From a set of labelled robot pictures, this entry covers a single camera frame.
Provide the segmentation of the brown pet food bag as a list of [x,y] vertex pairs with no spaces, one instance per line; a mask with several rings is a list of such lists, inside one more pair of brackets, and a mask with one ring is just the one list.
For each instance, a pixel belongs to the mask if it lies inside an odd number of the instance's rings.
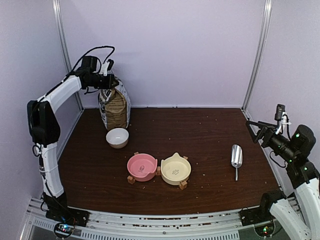
[[131,100],[123,82],[115,76],[118,85],[102,89],[98,93],[99,112],[107,131],[115,128],[126,129],[130,123]]

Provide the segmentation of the silver metal scoop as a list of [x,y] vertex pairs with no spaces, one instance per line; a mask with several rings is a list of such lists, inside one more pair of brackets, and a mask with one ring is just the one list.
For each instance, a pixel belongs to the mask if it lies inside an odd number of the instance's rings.
[[243,149],[240,145],[234,144],[231,147],[231,165],[235,168],[235,181],[239,179],[239,168],[243,164]]

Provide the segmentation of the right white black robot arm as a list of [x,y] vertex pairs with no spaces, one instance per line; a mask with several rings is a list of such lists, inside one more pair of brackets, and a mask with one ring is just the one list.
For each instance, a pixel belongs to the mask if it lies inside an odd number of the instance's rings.
[[286,163],[286,173],[292,184],[294,195],[302,216],[292,208],[281,190],[262,195],[259,207],[242,210],[242,220],[248,225],[254,217],[260,221],[275,218],[292,240],[318,240],[320,238],[320,173],[308,156],[316,143],[313,131],[300,124],[288,139],[276,133],[276,125],[248,120],[246,123],[254,143],[262,140],[262,148],[271,148],[275,155]]

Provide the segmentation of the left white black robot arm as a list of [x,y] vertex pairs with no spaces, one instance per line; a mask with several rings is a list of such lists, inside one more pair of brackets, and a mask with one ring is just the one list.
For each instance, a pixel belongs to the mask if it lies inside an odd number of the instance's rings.
[[119,81],[111,72],[114,61],[106,59],[97,70],[98,60],[95,56],[84,56],[78,69],[73,69],[43,96],[27,103],[28,128],[34,143],[32,151],[39,158],[44,202],[61,222],[69,221],[72,211],[68,207],[58,169],[57,144],[61,128],[56,112],[66,100],[80,90],[109,90],[119,85]]

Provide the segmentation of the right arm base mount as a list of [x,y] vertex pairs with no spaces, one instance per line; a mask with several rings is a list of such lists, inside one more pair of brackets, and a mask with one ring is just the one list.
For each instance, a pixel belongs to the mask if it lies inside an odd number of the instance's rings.
[[259,207],[242,209],[239,215],[243,227],[268,222],[273,218],[269,212],[262,211]]

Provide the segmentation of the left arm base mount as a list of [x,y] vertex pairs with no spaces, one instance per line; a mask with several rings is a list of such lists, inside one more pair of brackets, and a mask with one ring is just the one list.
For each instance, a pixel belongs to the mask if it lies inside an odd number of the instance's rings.
[[47,206],[46,218],[72,226],[86,227],[90,213],[86,210],[70,208],[55,198],[44,200]]

